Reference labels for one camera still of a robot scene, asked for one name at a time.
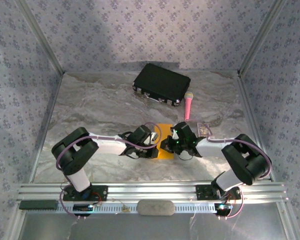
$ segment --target wire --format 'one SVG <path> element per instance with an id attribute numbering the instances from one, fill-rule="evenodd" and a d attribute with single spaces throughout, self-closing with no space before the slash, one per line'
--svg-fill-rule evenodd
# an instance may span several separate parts
<path id="1" fill-rule="evenodd" d="M 198 121 L 196 119 L 188 119 L 188 120 L 186 120 L 186 122 L 200 123 L 200 121 Z M 253 144 L 251 144 L 251 143 L 249 143 L 247 141 L 242 141 L 242 140 L 239 140 L 239 139 L 211 139 L 210 137 L 213 135 L 213 133 L 211 131 L 211 128 L 206 123 L 203 123 L 203 125 L 209 131 L 209 136 L 207 137 L 207 140 L 209 142 L 211 142 L 211 143 L 231 143 L 231 142 L 236 142 L 236 143 L 247 145 L 248 147 L 253 148 L 254 150 L 258 151 L 264 157 L 264 159 L 266 160 L 266 163 L 268 165 L 268 169 L 267 169 L 266 173 L 263 174 L 262 176 L 260 176 L 259 179 L 265 178 L 265 177 L 267 177 L 271 173 L 272 163 L 271 163 L 269 157 L 265 154 L 265 152 L 262 151 L 259 147 L 255 146 L 255 145 L 253 145 Z"/>
<path id="2" fill-rule="evenodd" d="M 98 196 L 98 198 L 99 198 L 99 200 L 98 200 L 97 202 L 95 202 L 95 203 L 92 203 L 91 205 L 96 205 L 96 204 L 98 204 L 98 203 L 102 202 L 102 198 L 101 198 L 101 196 L 100 196 L 100 194 L 99 194 L 99 193 L 97 193 L 97 192 L 93 191 L 91 194 L 93 194 L 93 195 L 97 195 L 97 196 Z"/>
<path id="3" fill-rule="evenodd" d="M 187 120 L 185 120 L 185 121 L 186 121 L 186 122 L 191 122 L 191 123 L 203 124 L 203 125 L 205 126 L 205 128 L 208 129 L 208 131 L 209 131 L 209 136 L 212 136 L 212 135 L 213 135 L 213 133 L 212 133 L 212 131 L 211 131 L 211 128 L 209 127 L 209 124 L 208 124 L 208 123 L 203 123 L 203 122 L 201 122 L 201 121 L 199 121 L 199 120 L 196 120 L 196 119 L 187 119 Z"/>
<path id="4" fill-rule="evenodd" d="M 125 156 L 127 156 L 127 157 L 129 157 L 129 158 L 131 158 L 131 159 L 139 159 L 140 157 L 138 156 L 138 157 L 133 157 L 133 156 L 131 156 L 131 155 L 125 155 Z"/>
<path id="5" fill-rule="evenodd" d="M 139 145 L 136 145 L 136 144 L 133 144 L 132 142 L 129 142 L 125 139 L 121 139 L 121 138 L 116 138 L 116 137 L 108 137 L 108 136 L 84 136 L 84 137 L 81 137 L 77 140 L 75 140 L 74 142 L 72 142 L 71 144 L 69 144 L 65 149 L 62 150 L 62 152 L 59 154 L 59 156 L 57 157 L 56 159 L 56 162 L 55 162 L 55 167 L 62 171 L 60 165 L 59 165 L 59 162 L 60 162 L 60 159 L 62 158 L 62 156 L 65 154 L 66 151 L 68 151 L 70 148 L 72 148 L 75 144 L 83 141 L 83 140 L 86 140 L 86 139 L 100 139 L 100 140 L 115 140 L 115 141 L 118 141 L 118 142 L 121 142 L 121 143 L 125 143 L 125 144 L 129 144 L 135 148 L 138 148 L 138 149 L 152 149 L 154 147 L 156 147 L 160 141 L 161 141 L 161 138 L 162 138 L 162 130 L 161 128 L 159 127 L 159 125 L 157 125 L 156 123 L 152 123 L 152 122 L 147 122 L 145 123 L 145 125 L 147 124 L 151 124 L 151 125 L 154 125 L 156 126 L 158 129 L 159 129 L 159 133 L 160 133 L 160 137 L 159 137 L 159 140 L 157 143 L 151 145 L 151 146 L 139 146 Z"/>
<path id="6" fill-rule="evenodd" d="M 270 172 L 272 170 L 272 164 L 271 164 L 271 161 L 270 161 L 269 157 L 259 147 L 251 144 L 250 142 L 242 141 L 242 140 L 239 140 L 239 139 L 211 139 L 210 137 L 207 137 L 207 140 L 211 143 L 219 143 L 220 144 L 220 143 L 235 142 L 235 143 L 240 143 L 240 144 L 247 145 L 248 147 L 258 151 L 264 157 L 264 159 L 266 160 L 266 163 L 268 165 L 268 169 L 267 169 L 266 173 L 263 174 L 262 176 L 260 176 L 259 179 L 265 178 L 270 174 Z"/>
<path id="7" fill-rule="evenodd" d="M 178 158 L 179 158 L 180 160 L 182 160 L 182 161 L 189 161 L 189 160 L 193 159 L 194 156 L 191 156 L 191 158 L 189 158 L 189 159 L 183 159 L 183 158 L 180 157 L 180 155 L 178 155 Z"/>
<path id="8" fill-rule="evenodd" d="M 236 197 L 235 197 L 233 194 L 231 194 L 231 193 L 228 193 L 228 198 L 227 198 L 227 200 L 225 201 L 225 203 L 227 203 L 227 202 L 230 200 L 230 197 L 233 197 L 233 199 L 234 199 L 234 204 L 236 204 L 236 203 L 237 203 Z"/>
<path id="9" fill-rule="evenodd" d="M 61 184 L 60 184 L 60 189 L 63 190 L 62 188 L 62 184 L 65 184 L 67 181 L 63 181 Z"/>
<path id="10" fill-rule="evenodd" d="M 241 213 L 242 209 L 244 208 L 244 193 L 242 192 L 241 187 L 239 187 L 239 189 L 240 189 L 240 194 L 241 194 L 241 199 L 242 199 L 240 208 L 239 208 L 239 210 L 235 214 L 233 214 L 231 216 L 229 216 L 231 214 L 231 211 L 230 211 L 230 213 L 228 214 L 228 216 L 226 216 L 227 219 L 234 218 L 239 213 Z"/>
<path id="11" fill-rule="evenodd" d="M 65 206 L 65 204 L 64 204 L 64 201 L 62 200 L 62 195 L 63 195 L 63 193 L 65 192 L 65 189 L 66 189 L 67 187 L 70 187 L 70 186 L 72 186 L 72 185 L 69 184 L 69 185 L 65 186 L 64 188 L 62 188 L 62 190 L 61 190 L 61 192 L 60 192 L 60 195 L 59 195 L 60 204 L 61 204 L 63 210 L 64 210 L 67 214 L 69 214 L 70 216 L 72 216 L 72 217 L 74 217 L 74 218 L 76 218 L 76 219 L 80 219 L 80 216 L 76 216 L 74 213 L 70 212 L 70 211 L 66 208 L 66 206 Z"/>

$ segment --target black case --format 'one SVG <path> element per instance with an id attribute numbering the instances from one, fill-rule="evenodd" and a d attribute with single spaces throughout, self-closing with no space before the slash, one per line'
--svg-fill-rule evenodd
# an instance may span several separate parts
<path id="1" fill-rule="evenodd" d="M 187 76 L 147 63 L 134 80 L 132 87 L 147 98 L 178 106 L 190 81 Z"/>

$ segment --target enclosure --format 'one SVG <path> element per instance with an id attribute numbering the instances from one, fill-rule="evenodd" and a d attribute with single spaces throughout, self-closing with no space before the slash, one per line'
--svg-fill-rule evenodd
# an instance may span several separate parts
<path id="1" fill-rule="evenodd" d="M 191 117 L 218 138 L 253 138 L 272 160 L 269 186 L 284 182 L 289 201 L 252 204 L 238 224 L 203 214 L 190 230 L 188 213 L 159 222 L 97 216 L 72 226 L 68 238 L 79 239 L 80 229 L 101 234 L 89 227 L 96 223 L 111 233 L 104 237 L 118 238 L 109 224 L 118 221 L 127 239 L 151 239 L 138 232 L 145 225 L 160 239 L 257 239 L 261 232 L 300 239 L 300 0 L 0 0 L 0 239 L 65 236 L 67 227 L 54 228 L 72 225 L 66 214 L 18 207 L 25 188 L 54 189 L 65 180 L 51 148 L 75 128 L 111 136 L 183 120 L 183 102 L 168 106 L 134 93 L 146 63 L 189 76 Z M 218 157 L 95 155 L 85 166 L 91 182 L 128 185 L 211 181 L 228 169 Z M 221 235 L 207 230 L 215 223 Z M 39 238 L 31 229 L 56 235 Z"/>

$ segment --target aluminum rail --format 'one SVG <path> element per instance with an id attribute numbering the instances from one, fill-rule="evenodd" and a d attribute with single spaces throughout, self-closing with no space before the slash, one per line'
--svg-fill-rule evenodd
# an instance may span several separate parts
<path id="1" fill-rule="evenodd" d="M 171 182 L 120 182 L 92 183 L 107 185 L 106 203 L 137 203 L 142 199 L 170 200 L 174 203 L 220 203 L 219 200 L 197 201 L 196 185 L 210 185 L 209 181 L 171 181 Z M 22 184 L 18 201 L 22 200 L 58 200 L 60 183 Z M 241 187 L 245 204 L 282 203 L 288 201 L 285 185 L 282 182 L 261 180 L 252 186 Z"/>
<path id="2" fill-rule="evenodd" d="M 65 203 L 66 209 L 74 214 L 137 214 L 137 203 L 103 202 L 94 205 L 91 211 L 73 211 L 73 203 Z M 30 214 L 65 214 L 64 208 L 58 204 L 56 210 L 27 210 Z M 175 214 L 216 214 L 214 203 L 174 203 Z"/>

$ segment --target black mounting plate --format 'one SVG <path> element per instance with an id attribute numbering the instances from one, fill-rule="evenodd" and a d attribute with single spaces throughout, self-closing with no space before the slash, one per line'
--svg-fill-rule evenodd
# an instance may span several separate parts
<path id="1" fill-rule="evenodd" d="M 106 185 L 92 185 L 90 186 L 92 193 L 98 193 L 102 201 L 107 200 L 108 196 L 108 186 Z M 63 194 L 63 201 L 72 201 L 72 202 L 98 202 L 99 196 L 98 194 L 91 194 L 86 199 L 82 199 L 82 196 L 79 192 L 76 191 L 76 189 L 73 186 L 68 186 L 64 190 Z"/>
<path id="2" fill-rule="evenodd" d="M 195 186 L 196 199 L 198 201 L 203 200 L 220 200 L 217 195 L 214 194 L 211 184 L 202 184 Z M 229 190 L 229 200 L 240 200 L 241 194 L 239 187 L 233 187 Z"/>
<path id="3" fill-rule="evenodd" d="M 196 199 L 199 201 L 219 200 L 218 196 L 214 194 L 211 184 L 196 185 L 195 191 L 196 191 Z"/>

